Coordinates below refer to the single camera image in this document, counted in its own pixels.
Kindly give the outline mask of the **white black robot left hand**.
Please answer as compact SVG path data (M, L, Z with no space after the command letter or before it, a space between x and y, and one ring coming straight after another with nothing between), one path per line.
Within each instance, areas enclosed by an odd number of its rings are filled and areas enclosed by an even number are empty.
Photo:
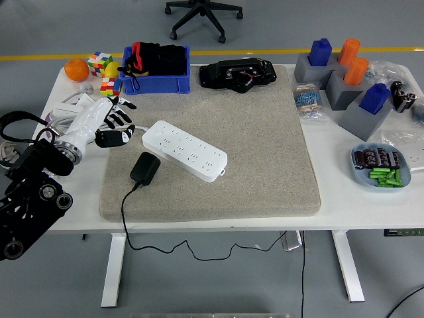
M81 111L66 133L59 137L55 143L65 142L82 151L84 146L94 141L96 131L103 125L115 129L126 123L132 123L130 117L122 110L122 106L132 110L136 109L136 105L123 97L102 97L98 99Z

